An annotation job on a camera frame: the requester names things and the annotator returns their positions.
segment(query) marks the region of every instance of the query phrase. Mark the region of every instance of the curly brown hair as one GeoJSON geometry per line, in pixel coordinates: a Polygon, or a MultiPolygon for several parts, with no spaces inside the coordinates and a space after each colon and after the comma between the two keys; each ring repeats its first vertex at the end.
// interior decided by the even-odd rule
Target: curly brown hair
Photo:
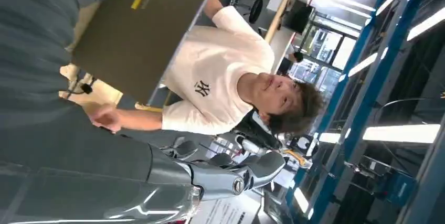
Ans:
{"type": "Polygon", "coordinates": [[[273,134],[307,132],[324,106],[322,96],[314,85],[299,81],[295,83],[300,87],[302,109],[288,111],[281,115],[270,115],[269,128],[273,134]]]}

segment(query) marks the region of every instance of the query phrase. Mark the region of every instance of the person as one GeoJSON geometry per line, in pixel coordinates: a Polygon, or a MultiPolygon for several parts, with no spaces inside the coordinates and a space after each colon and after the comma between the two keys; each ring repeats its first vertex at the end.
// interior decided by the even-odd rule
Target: person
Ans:
{"type": "Polygon", "coordinates": [[[207,135],[229,132],[253,108],[273,132],[304,132],[321,107],[307,83],[270,74],[274,54],[233,6],[208,0],[204,13],[215,27],[195,26],[164,84],[183,100],[163,112],[120,110],[105,104],[89,116],[113,132],[158,129],[207,135]]]}
{"type": "Polygon", "coordinates": [[[299,52],[293,44],[290,44],[286,50],[286,54],[288,55],[287,59],[294,63],[300,63],[303,61],[303,53],[299,52]]]}

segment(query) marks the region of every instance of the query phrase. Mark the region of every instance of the computer monitor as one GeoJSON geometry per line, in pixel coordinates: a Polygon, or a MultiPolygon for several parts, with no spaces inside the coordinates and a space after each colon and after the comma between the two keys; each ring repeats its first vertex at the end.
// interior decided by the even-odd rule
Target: computer monitor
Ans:
{"type": "Polygon", "coordinates": [[[302,34],[309,22],[313,10],[314,7],[308,6],[302,1],[295,0],[292,9],[284,17],[284,27],[302,34]]]}

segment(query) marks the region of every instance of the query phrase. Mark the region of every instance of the ny logo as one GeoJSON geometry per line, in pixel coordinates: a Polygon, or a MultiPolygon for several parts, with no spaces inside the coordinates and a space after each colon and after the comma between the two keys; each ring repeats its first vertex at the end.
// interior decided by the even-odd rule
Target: ny logo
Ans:
{"type": "Polygon", "coordinates": [[[196,82],[195,92],[199,93],[203,97],[208,96],[208,94],[210,93],[209,84],[205,84],[203,81],[196,82]]]}

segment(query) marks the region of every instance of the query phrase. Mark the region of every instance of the black chair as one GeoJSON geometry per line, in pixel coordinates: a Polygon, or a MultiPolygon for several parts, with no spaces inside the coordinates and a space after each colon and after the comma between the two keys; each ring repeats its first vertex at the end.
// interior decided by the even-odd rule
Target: black chair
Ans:
{"type": "Polygon", "coordinates": [[[249,23],[255,24],[258,18],[260,17],[261,11],[263,9],[263,4],[264,4],[263,0],[255,0],[252,6],[240,3],[239,0],[230,0],[229,5],[232,5],[235,8],[243,7],[249,10],[250,12],[244,15],[249,15],[249,23]]]}

